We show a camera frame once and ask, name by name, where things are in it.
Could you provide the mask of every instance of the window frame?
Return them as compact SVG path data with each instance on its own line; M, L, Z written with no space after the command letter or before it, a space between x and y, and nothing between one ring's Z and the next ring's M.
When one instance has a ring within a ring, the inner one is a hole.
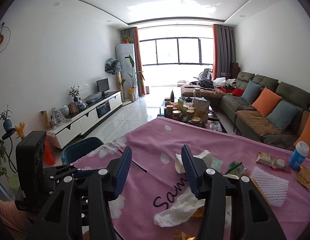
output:
M177 56L178 56L178 63L158 63L158 54L157 54L157 41L158 40L177 40ZM198 40L198 49L199 49L199 63L181 63L179 58L179 42L178 39L197 39ZM157 38L157 39L149 39L149 40L142 40L143 41L155 41L155 48L156 48L156 64L146 64L143 66L155 66L155 65L208 65L213 66L212 64L202 63L202 47L201 47L201 40L200 39L213 39L213 38L203 38L203 37L171 37L171 38Z

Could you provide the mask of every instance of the curtain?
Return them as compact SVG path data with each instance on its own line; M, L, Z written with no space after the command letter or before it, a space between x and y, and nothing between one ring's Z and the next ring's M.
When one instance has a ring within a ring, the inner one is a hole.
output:
M213 80L221 73L230 72L230 63L235 62L234 30L228 26L213 25L214 64Z
M142 71L142 61L141 61L141 53L139 50L139 38L137 27L125 29L123 34L124 36L130 36L133 38L133 40L130 41L130 43L134 44L136 71ZM137 73L137 88L139 96L146 95L142 73Z

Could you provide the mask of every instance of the blue gripper pad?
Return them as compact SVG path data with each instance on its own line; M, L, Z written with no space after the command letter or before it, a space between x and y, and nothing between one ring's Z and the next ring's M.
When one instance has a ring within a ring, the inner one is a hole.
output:
M182 147L182 162L191 191L196 198L199 198L202 175L207 166L202 159L193 157L187 144Z
M115 178L114 185L114 198L118 198L118 196L122 193L124 184L127 178L127 174L129 171L129 167L132 162L132 149L130 147L125 147L124 152L119 159L116 168L113 172L113 176Z

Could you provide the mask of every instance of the teal plastic bin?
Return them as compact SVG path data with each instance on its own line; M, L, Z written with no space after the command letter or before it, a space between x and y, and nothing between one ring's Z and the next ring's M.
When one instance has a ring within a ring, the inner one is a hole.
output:
M103 144L104 143L97 137L86 138L72 144L62 151L62 164L67 165L73 163Z

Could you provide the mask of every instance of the cabinet drawer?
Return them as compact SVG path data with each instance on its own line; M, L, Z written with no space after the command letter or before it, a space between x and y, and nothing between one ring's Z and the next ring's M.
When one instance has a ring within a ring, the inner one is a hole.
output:
M81 132L79 121L76 120L75 122L68 125L66 128L61 130L57 135L59 136L63 147L68 144L72 139L74 139L77 135Z
M120 105L122 103L122 98L120 97L120 95L117 95L111 99L108 100L110 103L110 107L111 107L111 111L116 108L118 105Z
M82 130L81 133L85 133L89 128L92 127L92 124L98 119L96 109L86 113L79 119L79 125Z

